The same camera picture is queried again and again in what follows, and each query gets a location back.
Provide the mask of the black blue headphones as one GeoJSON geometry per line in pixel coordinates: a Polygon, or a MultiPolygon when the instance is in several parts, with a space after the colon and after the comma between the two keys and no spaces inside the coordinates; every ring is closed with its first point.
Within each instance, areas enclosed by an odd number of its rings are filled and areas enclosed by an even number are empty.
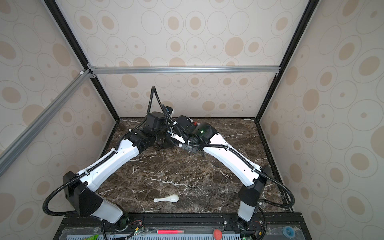
{"type": "Polygon", "coordinates": [[[173,147],[178,147],[179,142],[175,141],[171,136],[156,136],[155,142],[153,144],[154,148],[159,149],[168,149],[173,147]]]}

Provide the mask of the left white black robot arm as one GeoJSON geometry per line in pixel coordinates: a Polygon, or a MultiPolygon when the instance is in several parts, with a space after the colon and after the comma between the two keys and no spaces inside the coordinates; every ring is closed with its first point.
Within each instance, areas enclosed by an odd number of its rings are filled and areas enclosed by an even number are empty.
{"type": "Polygon", "coordinates": [[[42,209],[49,216],[77,214],[81,217],[95,217],[111,224],[125,225],[127,214],[118,205],[111,203],[99,194],[100,186],[120,167],[159,144],[169,135],[173,108],[160,103],[160,112],[147,109],[145,118],[133,129],[124,134],[115,148],[95,163],[77,173],[69,171],[63,177],[63,184],[45,199],[42,209]],[[49,209],[50,201],[60,192],[65,193],[72,211],[55,212],[49,209]]]}

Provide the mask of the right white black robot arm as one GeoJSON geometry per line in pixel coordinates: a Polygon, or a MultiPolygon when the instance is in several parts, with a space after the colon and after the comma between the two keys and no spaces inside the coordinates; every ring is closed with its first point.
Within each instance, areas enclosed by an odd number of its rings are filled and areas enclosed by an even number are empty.
{"type": "Polygon", "coordinates": [[[231,170],[243,184],[238,193],[240,205],[238,217],[245,222],[251,221],[258,203],[266,203],[275,207],[288,209],[295,204],[293,193],[282,184],[270,177],[267,168],[253,163],[233,148],[225,138],[210,124],[196,123],[186,116],[178,117],[169,124],[171,137],[180,142],[179,147],[190,152],[203,151],[231,170]],[[288,196],[286,204],[279,204],[261,199],[267,181],[279,186],[288,196]]]}

